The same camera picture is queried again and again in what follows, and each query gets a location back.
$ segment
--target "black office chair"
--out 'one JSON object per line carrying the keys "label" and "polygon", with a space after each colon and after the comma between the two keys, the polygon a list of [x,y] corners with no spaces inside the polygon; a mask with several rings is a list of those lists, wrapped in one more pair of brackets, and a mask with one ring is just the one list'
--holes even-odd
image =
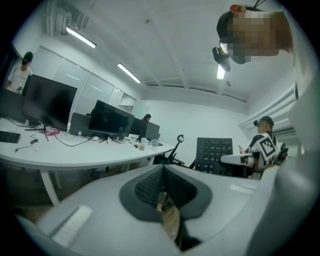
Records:
{"label": "black office chair", "polygon": [[181,165],[185,164],[183,161],[175,158],[177,155],[177,153],[175,153],[175,152],[176,152],[179,144],[185,140],[185,137],[181,134],[176,138],[176,140],[178,141],[178,143],[176,144],[175,148],[172,150],[170,155],[168,157],[165,157],[165,153],[163,153],[162,155],[157,155],[153,161],[154,165],[178,165],[178,166],[181,166]]}

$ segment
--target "white ceiling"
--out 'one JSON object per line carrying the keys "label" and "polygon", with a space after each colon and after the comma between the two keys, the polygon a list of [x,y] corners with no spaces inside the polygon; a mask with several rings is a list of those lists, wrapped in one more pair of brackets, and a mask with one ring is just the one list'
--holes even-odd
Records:
{"label": "white ceiling", "polygon": [[[253,90],[290,76],[288,54],[239,65],[217,79],[212,48],[219,45],[216,31],[220,15],[231,0],[66,0],[89,17],[81,32],[121,62],[146,84],[182,85],[228,93],[246,100]],[[255,0],[243,0],[253,6]],[[279,7],[269,0],[260,6]],[[73,13],[76,22],[78,13]]]}

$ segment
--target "chair backrest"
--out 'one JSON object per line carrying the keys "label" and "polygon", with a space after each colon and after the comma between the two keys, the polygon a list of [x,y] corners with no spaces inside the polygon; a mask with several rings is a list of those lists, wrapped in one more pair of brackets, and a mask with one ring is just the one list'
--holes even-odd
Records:
{"label": "chair backrest", "polygon": [[178,141],[178,143],[175,145],[175,148],[171,151],[171,154],[169,155],[168,159],[171,160],[173,158],[174,153],[176,152],[178,146],[180,143],[184,142],[185,137],[183,134],[180,134],[176,140]]}

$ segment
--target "headset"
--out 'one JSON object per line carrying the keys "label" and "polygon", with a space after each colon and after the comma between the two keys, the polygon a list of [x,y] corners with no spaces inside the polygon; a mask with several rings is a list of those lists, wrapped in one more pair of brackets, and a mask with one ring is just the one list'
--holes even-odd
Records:
{"label": "headset", "polygon": [[[257,2],[255,3],[255,5],[253,7],[256,8],[256,7],[258,7],[259,5],[261,5],[265,1],[266,0],[257,0]],[[219,47],[214,47],[212,49],[213,58],[224,69],[224,71],[229,72],[231,70],[230,63],[229,63],[229,57],[231,55],[230,55],[230,53],[228,53],[227,51],[225,51],[222,48],[221,43],[222,42],[221,42],[221,39],[220,39],[219,40]],[[245,56],[240,56],[240,57],[233,56],[232,58],[238,64],[246,63],[246,57]]]}

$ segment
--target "man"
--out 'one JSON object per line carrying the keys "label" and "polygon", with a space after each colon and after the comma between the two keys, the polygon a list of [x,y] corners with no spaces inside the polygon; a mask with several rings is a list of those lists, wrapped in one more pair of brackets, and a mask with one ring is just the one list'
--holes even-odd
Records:
{"label": "man", "polygon": [[248,153],[249,149],[252,148],[258,140],[262,139],[263,137],[268,137],[268,136],[272,140],[272,143],[274,144],[274,146],[277,148],[278,141],[272,131],[273,126],[274,126],[274,121],[272,120],[272,118],[270,116],[262,117],[256,125],[257,131],[259,134],[253,137],[253,139],[249,145],[249,148],[247,150],[245,150],[245,152],[244,152],[244,150],[242,150],[241,153],[242,154]]}
{"label": "man", "polygon": [[220,17],[216,30],[228,54],[238,64],[276,56],[279,51],[289,53],[296,79],[296,98],[319,78],[319,60],[313,46],[284,8],[264,12],[234,4]]}
{"label": "man", "polygon": [[23,59],[21,65],[16,64],[9,77],[8,83],[6,84],[6,89],[11,90],[15,93],[22,94],[24,86],[28,79],[28,76],[32,76],[32,70],[30,64],[34,58],[34,55],[31,51],[28,51]]}

